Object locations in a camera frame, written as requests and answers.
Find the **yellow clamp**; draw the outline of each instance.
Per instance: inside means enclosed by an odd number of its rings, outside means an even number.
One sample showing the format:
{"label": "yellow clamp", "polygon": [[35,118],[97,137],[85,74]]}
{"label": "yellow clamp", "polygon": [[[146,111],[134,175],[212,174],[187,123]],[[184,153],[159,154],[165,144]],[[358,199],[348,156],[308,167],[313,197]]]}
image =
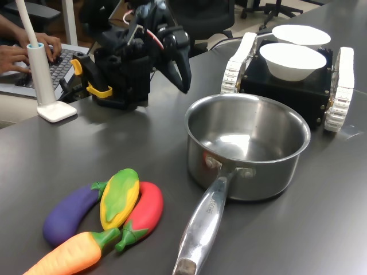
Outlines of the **yellow clamp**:
{"label": "yellow clamp", "polygon": [[[74,71],[75,71],[75,75],[79,76],[83,73],[83,69],[81,67],[81,64],[79,62],[79,60],[77,59],[73,59],[72,61],[70,61],[71,64],[74,67]],[[87,87],[87,91],[89,93],[92,93],[93,95],[99,97],[100,99],[105,99],[106,97],[112,96],[112,88],[110,86],[108,86],[108,90],[101,92],[99,90],[96,90],[91,83],[88,82],[88,87]]]}
{"label": "yellow clamp", "polygon": [[70,61],[71,64],[74,67],[74,71],[75,71],[75,75],[79,76],[83,73],[83,69],[81,68],[80,62],[77,59],[73,59],[72,61]]}
{"label": "yellow clamp", "polygon": [[99,97],[100,99],[105,99],[106,97],[112,96],[112,88],[108,86],[108,90],[101,92],[99,90],[96,90],[91,83],[88,82],[87,91],[89,93],[92,93],[93,95]]}

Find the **purple toy eggplant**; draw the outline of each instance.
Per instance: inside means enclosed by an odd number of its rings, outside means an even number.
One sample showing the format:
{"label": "purple toy eggplant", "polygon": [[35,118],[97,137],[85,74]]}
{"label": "purple toy eggplant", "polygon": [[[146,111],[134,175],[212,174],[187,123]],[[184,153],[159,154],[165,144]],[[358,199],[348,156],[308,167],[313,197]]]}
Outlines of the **purple toy eggplant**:
{"label": "purple toy eggplant", "polygon": [[107,182],[88,184],[71,193],[48,215],[43,227],[46,241],[59,246],[76,234],[86,213],[102,197]]}

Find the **yellow toy corn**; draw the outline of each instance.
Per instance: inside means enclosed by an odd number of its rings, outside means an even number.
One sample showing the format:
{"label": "yellow toy corn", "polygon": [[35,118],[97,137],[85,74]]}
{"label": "yellow toy corn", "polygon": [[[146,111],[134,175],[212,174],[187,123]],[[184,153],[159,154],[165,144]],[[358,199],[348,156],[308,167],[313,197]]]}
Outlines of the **yellow toy corn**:
{"label": "yellow toy corn", "polygon": [[120,170],[107,183],[100,204],[104,230],[120,227],[132,212],[139,195],[139,177],[133,169]]}

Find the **orange toy carrot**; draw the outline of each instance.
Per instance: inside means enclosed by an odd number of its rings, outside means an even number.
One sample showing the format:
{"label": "orange toy carrot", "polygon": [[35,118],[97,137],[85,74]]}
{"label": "orange toy carrot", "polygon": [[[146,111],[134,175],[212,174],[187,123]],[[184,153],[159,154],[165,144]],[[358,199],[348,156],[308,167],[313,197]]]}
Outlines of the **orange toy carrot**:
{"label": "orange toy carrot", "polygon": [[48,253],[24,275],[75,274],[98,262],[102,248],[119,235],[118,228],[75,235]]}

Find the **red toy pepper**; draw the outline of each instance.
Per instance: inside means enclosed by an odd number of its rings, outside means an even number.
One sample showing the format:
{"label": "red toy pepper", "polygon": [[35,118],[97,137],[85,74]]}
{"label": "red toy pepper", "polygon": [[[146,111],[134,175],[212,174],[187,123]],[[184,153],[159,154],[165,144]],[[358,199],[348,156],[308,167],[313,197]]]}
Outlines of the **red toy pepper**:
{"label": "red toy pepper", "polygon": [[121,252],[126,245],[151,233],[162,215],[163,195],[160,189],[150,182],[140,182],[140,193],[140,201],[122,229],[122,240],[115,245],[117,251]]}

